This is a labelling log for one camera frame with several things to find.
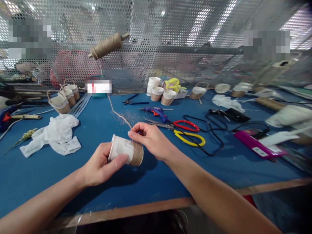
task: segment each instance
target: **metal mesh screen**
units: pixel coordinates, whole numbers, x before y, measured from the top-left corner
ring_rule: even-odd
[[[312,18],[303,1],[2,0],[1,4],[1,78],[35,76],[55,88],[66,78],[84,87],[86,77],[101,74],[99,62],[116,91],[143,91],[152,75],[163,80],[177,77],[188,87],[202,80],[235,83],[234,67],[243,64],[259,70],[266,64],[242,60],[238,47],[245,30],[294,30],[293,48],[312,45]],[[14,17],[50,22],[51,59],[8,58],[8,25]],[[116,32],[130,33],[122,49],[100,61],[88,58],[90,47]],[[22,69],[16,65],[25,62],[28,66]]]

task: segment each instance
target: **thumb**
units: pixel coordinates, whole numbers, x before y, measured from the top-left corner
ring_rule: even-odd
[[[132,140],[137,141],[137,142],[139,142],[139,143],[145,145],[145,144],[144,144],[144,143],[145,143],[145,137],[144,137],[144,136],[142,136],[142,135],[140,135],[140,134],[138,134],[138,133],[136,133],[136,132],[134,132],[134,131],[129,131],[129,132],[128,132],[128,136],[129,136]]]
[[[120,154],[114,158],[109,164],[103,167],[105,180],[108,180],[116,171],[118,171],[129,159],[128,154]]]

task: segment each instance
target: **hand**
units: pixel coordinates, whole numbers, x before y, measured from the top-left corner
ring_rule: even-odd
[[[127,162],[129,156],[120,154],[107,164],[111,144],[111,142],[101,143],[89,161],[81,168],[86,186],[102,184]]]
[[[132,140],[145,145],[149,152],[161,161],[166,161],[180,152],[155,125],[138,122],[128,135]]]

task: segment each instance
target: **person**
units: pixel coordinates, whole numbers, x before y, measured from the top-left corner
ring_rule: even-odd
[[[281,233],[238,192],[183,154],[157,126],[137,123],[128,135],[143,144],[156,159],[168,165],[197,205],[225,232]],[[43,231],[82,190],[105,182],[126,163],[126,154],[108,163],[110,149],[111,142],[101,143],[83,167],[3,217],[0,220],[0,233]]]

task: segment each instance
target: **blue pliers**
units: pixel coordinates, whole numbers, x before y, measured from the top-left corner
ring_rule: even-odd
[[[130,99],[138,96],[139,94],[135,94],[133,95],[132,97],[128,98],[126,101],[124,101],[124,105],[127,105],[127,104],[131,104],[131,105],[136,105],[136,104],[149,104],[149,102],[129,102]]]

